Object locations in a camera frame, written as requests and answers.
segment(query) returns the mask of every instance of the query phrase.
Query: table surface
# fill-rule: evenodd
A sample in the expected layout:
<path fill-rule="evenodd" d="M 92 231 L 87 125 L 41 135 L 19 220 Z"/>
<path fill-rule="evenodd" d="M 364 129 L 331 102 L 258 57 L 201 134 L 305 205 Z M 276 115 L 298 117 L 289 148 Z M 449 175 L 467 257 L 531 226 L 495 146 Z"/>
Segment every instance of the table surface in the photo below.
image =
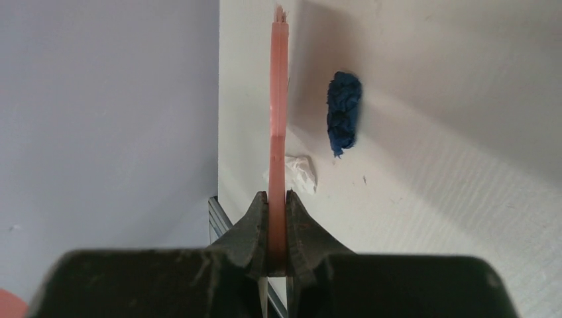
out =
<path fill-rule="evenodd" d="M 484 258 L 524 317 L 559 315 L 562 2 L 280 4 L 286 153 L 313 164 L 317 193 L 299 193 L 310 214 L 356 252 Z M 221 1 L 219 202 L 234 222 L 267 189 L 273 8 Z M 337 70 L 365 91 L 357 145 L 341 159 L 325 124 Z"/>

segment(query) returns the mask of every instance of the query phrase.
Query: blue cloth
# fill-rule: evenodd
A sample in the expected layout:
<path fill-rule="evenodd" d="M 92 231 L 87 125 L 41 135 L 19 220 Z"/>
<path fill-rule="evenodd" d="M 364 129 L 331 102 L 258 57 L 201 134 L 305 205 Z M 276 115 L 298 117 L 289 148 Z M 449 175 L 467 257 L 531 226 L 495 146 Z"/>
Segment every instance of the blue cloth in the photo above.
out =
<path fill-rule="evenodd" d="M 353 74 L 337 72 L 328 88 L 328 137 L 334 157 L 355 144 L 361 82 Z"/>

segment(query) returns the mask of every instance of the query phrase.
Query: metal frame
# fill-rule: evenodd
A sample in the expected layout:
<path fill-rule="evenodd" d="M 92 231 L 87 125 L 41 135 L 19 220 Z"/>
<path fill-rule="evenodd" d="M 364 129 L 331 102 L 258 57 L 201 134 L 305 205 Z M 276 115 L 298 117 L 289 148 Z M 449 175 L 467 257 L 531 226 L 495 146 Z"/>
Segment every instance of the metal frame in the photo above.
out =
<path fill-rule="evenodd" d="M 232 226 L 232 222 L 228 218 L 225 210 L 221 207 L 217 200 L 217 197 L 211 197 L 208 201 L 209 204 L 209 237 L 211 238 L 211 243 L 213 242 L 212 232 L 221 237 L 226 233 Z M 267 294 L 269 299 L 269 304 L 273 307 L 273 310 L 277 313 L 280 318 L 288 318 L 287 308 L 271 286 L 271 283 L 267 283 Z"/>

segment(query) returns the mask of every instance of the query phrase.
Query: white tabletop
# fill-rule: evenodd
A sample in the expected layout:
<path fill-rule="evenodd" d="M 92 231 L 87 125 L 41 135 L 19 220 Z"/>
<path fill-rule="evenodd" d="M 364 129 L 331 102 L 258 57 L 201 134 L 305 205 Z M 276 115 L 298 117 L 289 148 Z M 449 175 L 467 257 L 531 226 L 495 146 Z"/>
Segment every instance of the white tabletop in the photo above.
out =
<path fill-rule="evenodd" d="M 282 1 L 287 155 L 309 156 L 309 213 L 357 252 L 471 254 L 524 317 L 562 305 L 560 1 Z M 273 3 L 221 1 L 219 202 L 238 220 L 269 150 Z M 364 85 L 357 145 L 334 158 L 326 91 Z M 275 288 L 283 295 L 282 282 Z"/>

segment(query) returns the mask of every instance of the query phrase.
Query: white tissue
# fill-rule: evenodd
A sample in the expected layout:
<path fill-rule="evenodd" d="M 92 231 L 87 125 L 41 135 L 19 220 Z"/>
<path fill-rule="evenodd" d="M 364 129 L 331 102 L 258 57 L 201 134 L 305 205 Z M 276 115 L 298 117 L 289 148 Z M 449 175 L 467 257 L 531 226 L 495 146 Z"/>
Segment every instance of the white tissue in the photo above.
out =
<path fill-rule="evenodd" d="M 269 182 L 269 170 L 263 176 Z M 293 189 L 298 193 L 316 193 L 316 177 L 310 170 L 308 158 L 285 156 L 285 189 Z"/>

